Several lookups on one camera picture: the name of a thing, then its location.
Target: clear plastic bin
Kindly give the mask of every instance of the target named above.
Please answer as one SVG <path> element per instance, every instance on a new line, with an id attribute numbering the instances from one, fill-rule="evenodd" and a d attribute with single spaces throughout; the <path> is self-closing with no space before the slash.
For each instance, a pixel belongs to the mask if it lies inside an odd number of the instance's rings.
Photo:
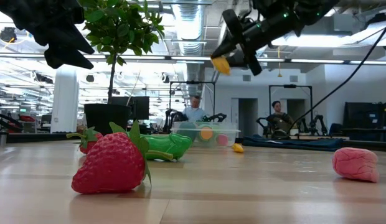
<path id="1" fill-rule="evenodd" d="M 171 131 L 176 134 L 190 137 L 192 146 L 222 147 L 232 146 L 235 143 L 237 124 L 228 122 L 174 122 Z"/>

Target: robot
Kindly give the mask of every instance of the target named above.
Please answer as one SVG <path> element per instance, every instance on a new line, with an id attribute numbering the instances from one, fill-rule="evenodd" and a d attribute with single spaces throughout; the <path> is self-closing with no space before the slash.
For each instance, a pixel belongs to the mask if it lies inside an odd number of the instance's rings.
<path id="1" fill-rule="evenodd" d="M 300 35 L 304 26 L 320 20 L 339 0 L 251 0 L 265 20 L 251 21 L 249 13 L 239 18 L 232 9 L 222 13 L 228 27 L 227 38 L 212 54 L 225 55 L 239 45 L 240 54 L 229 57 L 231 66 L 248 65 L 254 75 L 262 69 L 255 51 L 292 30 Z M 95 51 L 83 38 L 75 24 L 84 22 L 83 7 L 77 0 L 0 0 L 0 11 L 14 21 L 18 29 L 30 32 L 35 41 L 49 45 L 45 59 L 52 68 L 63 64 L 92 69 L 93 65 L 79 51 Z"/>
<path id="2" fill-rule="evenodd" d="M 305 26 L 315 24 L 329 12 L 339 0 L 251 0 L 252 8 L 265 19 L 256 21 L 247 18 L 250 11 L 237 17 L 233 9 L 222 13 L 227 25 L 226 38 L 213 52 L 211 58 L 218 58 L 238 48 L 226 60 L 231 67 L 248 67 L 254 75 L 262 68 L 255 57 L 256 51 L 291 31 L 297 36 Z"/>

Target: potted plant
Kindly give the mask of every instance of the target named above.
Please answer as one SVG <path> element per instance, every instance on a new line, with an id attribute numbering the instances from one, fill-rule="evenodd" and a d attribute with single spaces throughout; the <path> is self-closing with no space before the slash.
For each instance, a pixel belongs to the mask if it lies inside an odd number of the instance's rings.
<path id="1" fill-rule="evenodd" d="M 162 17 L 149 12 L 144 0 L 130 3 L 126 0 L 80 0 L 85 10 L 85 27 L 90 33 L 87 39 L 98 52 L 107 52 L 107 64 L 111 65 L 108 104 L 86 104 L 84 106 L 88 127 L 102 134 L 111 133 L 109 122 L 126 128 L 131 109 L 126 105 L 112 105 L 115 67 L 126 62 L 121 55 L 128 49 L 135 55 L 152 52 L 151 46 L 164 37 Z"/>

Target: seated person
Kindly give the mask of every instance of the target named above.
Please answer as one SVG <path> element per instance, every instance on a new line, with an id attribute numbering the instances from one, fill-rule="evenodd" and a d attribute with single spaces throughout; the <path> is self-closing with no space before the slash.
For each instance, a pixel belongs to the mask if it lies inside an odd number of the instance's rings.
<path id="1" fill-rule="evenodd" d="M 195 122 L 201 121 L 205 116 L 205 112 L 203 109 L 199 108 L 200 105 L 200 97 L 192 96 L 191 97 L 191 106 L 184 109 L 182 112 L 187 116 L 188 121 Z"/>
<path id="2" fill-rule="evenodd" d="M 275 112 L 267 117 L 266 120 L 274 127 L 274 130 L 281 129 L 287 133 L 294 120 L 288 114 L 281 112 L 280 101 L 274 101 L 272 107 Z"/>

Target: door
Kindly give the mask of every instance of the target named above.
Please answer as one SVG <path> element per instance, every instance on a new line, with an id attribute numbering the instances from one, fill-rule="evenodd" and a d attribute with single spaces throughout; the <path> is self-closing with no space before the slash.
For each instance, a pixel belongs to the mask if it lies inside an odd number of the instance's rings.
<path id="1" fill-rule="evenodd" d="M 239 137 L 258 134 L 258 125 L 255 122 L 258 118 L 257 99 L 238 99 L 238 129 L 241 130 Z"/>
<path id="2" fill-rule="evenodd" d="M 285 110 L 293 120 L 298 119 L 305 114 L 305 100 L 304 99 L 288 99 L 287 110 Z"/>

